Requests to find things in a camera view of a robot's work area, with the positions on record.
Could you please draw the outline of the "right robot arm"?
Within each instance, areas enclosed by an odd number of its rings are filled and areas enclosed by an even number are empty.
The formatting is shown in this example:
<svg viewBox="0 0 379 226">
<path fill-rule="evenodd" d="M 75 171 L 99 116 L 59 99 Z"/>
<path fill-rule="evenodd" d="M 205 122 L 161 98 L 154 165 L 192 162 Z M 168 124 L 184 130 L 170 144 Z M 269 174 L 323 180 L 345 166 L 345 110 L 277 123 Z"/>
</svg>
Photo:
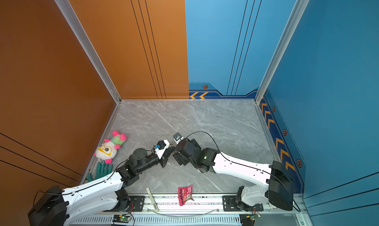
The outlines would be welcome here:
<svg viewBox="0 0 379 226">
<path fill-rule="evenodd" d="M 231 175 L 253 183 L 239 187 L 235 204 L 242 211 L 253 211 L 255 205 L 269 203 L 282 210 L 293 210 L 294 180 L 279 161 L 259 164 L 231 157 L 218 149 L 202 149 L 196 140 L 179 133 L 173 136 L 177 146 L 174 158 L 179 165 L 190 163 L 201 173 Z"/>
</svg>

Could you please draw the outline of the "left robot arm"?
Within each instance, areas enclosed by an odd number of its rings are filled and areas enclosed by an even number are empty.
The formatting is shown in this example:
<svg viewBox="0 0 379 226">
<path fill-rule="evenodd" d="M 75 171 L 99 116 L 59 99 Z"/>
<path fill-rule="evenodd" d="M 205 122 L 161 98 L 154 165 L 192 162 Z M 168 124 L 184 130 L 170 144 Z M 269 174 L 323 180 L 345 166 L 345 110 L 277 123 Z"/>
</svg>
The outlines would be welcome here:
<svg viewBox="0 0 379 226">
<path fill-rule="evenodd" d="M 130 197 L 125 188 L 135 183 L 141 172 L 156 165 L 164 167 L 174 150 L 172 145 L 155 152 L 138 148 L 122 166 L 102 178 L 73 188 L 50 188 L 29 211 L 30 225 L 69 226 L 102 211 L 127 209 Z"/>
</svg>

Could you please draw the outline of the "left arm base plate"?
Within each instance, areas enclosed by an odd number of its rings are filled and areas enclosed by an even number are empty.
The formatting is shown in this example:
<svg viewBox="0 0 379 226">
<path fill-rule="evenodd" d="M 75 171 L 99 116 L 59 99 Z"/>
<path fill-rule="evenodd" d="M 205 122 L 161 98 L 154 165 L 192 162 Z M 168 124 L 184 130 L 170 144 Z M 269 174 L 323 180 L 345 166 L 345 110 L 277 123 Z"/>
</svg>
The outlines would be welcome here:
<svg viewBox="0 0 379 226">
<path fill-rule="evenodd" d="M 146 197 L 144 195 L 133 195 L 129 197 L 126 212 L 142 212 Z"/>
</svg>

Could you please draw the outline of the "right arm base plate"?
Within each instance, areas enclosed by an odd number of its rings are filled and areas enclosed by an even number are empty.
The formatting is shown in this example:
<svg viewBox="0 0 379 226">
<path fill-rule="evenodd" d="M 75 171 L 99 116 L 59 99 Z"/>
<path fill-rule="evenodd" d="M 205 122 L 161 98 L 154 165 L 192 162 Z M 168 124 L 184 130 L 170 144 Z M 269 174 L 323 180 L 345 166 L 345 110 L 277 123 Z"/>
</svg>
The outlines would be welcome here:
<svg viewBox="0 0 379 226">
<path fill-rule="evenodd" d="M 264 208 L 262 204 L 255 204 L 254 206 L 248 205 L 242 202 L 240 199 L 236 199 L 236 195 L 223 195 L 223 208 L 225 212 L 232 211 L 258 211 L 263 212 Z"/>
</svg>

